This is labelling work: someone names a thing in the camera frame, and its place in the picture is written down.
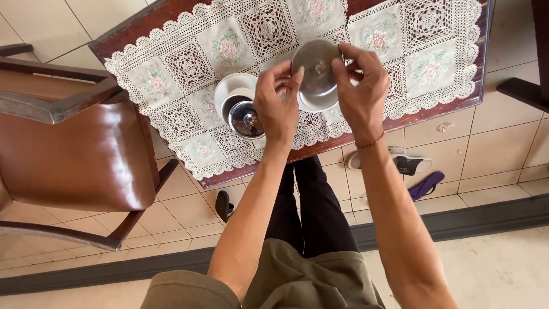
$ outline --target leg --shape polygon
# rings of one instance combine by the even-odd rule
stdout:
[[[358,246],[317,156],[295,162],[301,201],[304,257],[356,251]]]
[[[274,201],[271,220],[267,227],[265,239],[276,238],[289,243],[303,254],[303,234],[299,222],[298,209],[294,197],[294,166],[286,165]]]

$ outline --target stainless steel lid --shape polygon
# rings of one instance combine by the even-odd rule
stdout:
[[[255,140],[265,135],[253,101],[241,101],[229,111],[229,126],[241,137]]]
[[[339,47],[325,38],[316,38],[301,45],[292,60],[292,75],[305,67],[299,91],[307,95],[323,96],[335,89],[332,60],[343,60]]]

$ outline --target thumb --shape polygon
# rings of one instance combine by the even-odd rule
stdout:
[[[341,59],[334,58],[332,60],[332,72],[334,73],[335,82],[338,84],[338,87],[352,85],[349,74],[347,73],[347,68]]]
[[[298,95],[299,87],[303,81],[303,74],[305,73],[305,67],[300,66],[298,72],[292,76],[288,81],[288,88],[286,89],[286,98],[295,98]]]

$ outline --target person's right hand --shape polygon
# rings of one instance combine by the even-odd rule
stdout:
[[[339,49],[345,59],[354,61],[347,67],[341,59],[332,61],[339,107],[351,127],[356,144],[370,145],[383,134],[383,107],[391,80],[376,53],[347,43],[340,43]],[[363,74],[355,72],[357,69],[361,69]],[[359,84],[351,84],[351,78]]]

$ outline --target white saucer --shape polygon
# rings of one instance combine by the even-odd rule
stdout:
[[[338,88],[323,96],[311,96],[298,92],[299,109],[308,113],[319,113],[334,107],[338,102]]]
[[[217,114],[221,116],[221,105],[231,91],[243,87],[255,92],[255,84],[257,84],[257,77],[248,73],[233,73],[225,76],[214,91],[214,105]]]

